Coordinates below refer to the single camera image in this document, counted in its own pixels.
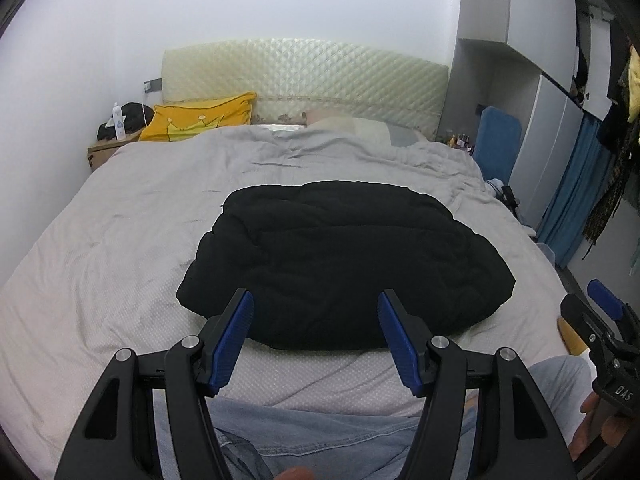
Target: yellow garment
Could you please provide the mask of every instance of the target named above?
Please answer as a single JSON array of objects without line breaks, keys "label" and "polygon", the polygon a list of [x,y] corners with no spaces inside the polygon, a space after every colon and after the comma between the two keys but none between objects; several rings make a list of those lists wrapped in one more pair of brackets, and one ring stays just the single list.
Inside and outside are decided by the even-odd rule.
[{"label": "yellow garment", "polygon": [[564,320],[564,317],[558,318],[558,330],[569,354],[580,355],[587,349],[587,345],[580,339],[578,333],[571,328],[571,325]]},{"label": "yellow garment", "polygon": [[140,140],[184,140],[211,128],[251,124],[251,101],[256,97],[255,92],[246,92],[224,99],[156,105]]},{"label": "yellow garment", "polygon": [[629,61],[629,122],[632,123],[640,114],[640,57],[636,48],[631,48]]}]

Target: white blanket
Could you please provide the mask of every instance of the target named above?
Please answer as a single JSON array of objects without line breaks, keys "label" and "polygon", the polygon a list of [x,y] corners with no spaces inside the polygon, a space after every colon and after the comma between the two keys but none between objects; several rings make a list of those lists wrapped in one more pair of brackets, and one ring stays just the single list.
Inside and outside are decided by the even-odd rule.
[{"label": "white blanket", "polygon": [[[181,307],[175,291],[225,198],[247,186],[318,180],[430,194],[491,241],[516,277],[515,290],[494,316],[455,338],[462,347],[511,346],[526,364],[566,352],[556,330],[564,297],[558,277],[463,152],[259,126],[136,142],[89,177],[0,292],[0,424],[41,478],[53,477],[116,350],[158,351],[198,333],[204,319]],[[319,412],[420,410],[387,351],[283,352],[247,341],[221,393]]]}]

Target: metal bolt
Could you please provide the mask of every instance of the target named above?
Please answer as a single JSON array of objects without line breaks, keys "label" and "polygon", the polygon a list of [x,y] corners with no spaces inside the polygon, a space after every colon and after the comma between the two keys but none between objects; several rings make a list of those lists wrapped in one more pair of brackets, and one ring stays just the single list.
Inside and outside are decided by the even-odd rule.
[{"label": "metal bolt", "polygon": [[449,340],[443,335],[435,335],[431,338],[431,344],[436,348],[446,348],[449,346]]},{"label": "metal bolt", "polygon": [[505,361],[513,361],[516,358],[516,352],[511,348],[504,347],[500,349],[500,357]]},{"label": "metal bolt", "polygon": [[194,348],[198,346],[200,339],[196,335],[188,335],[182,340],[182,346],[185,348]]},{"label": "metal bolt", "polygon": [[116,352],[116,360],[124,362],[131,357],[131,350],[128,348],[121,348]]}]

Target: tufted cream headboard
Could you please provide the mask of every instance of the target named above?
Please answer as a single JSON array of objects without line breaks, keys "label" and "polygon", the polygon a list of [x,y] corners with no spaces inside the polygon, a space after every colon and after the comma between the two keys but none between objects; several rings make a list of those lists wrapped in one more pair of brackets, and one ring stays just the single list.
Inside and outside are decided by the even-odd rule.
[{"label": "tufted cream headboard", "polygon": [[162,98],[175,103],[253,90],[252,123],[304,124],[304,110],[330,107],[433,138],[448,75],[444,65],[354,44],[221,41],[167,50]]}]

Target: black puffer jacket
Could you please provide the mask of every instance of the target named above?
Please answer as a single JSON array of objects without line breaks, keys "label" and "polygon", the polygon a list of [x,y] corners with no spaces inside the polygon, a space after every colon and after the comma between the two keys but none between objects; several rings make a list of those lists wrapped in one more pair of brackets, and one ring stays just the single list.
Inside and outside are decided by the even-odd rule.
[{"label": "black puffer jacket", "polygon": [[511,297],[495,248],[431,196],[364,182],[233,192],[177,297],[205,317],[238,287],[255,298],[249,337],[273,348],[385,347],[377,298],[395,290],[434,334],[460,332]]}]

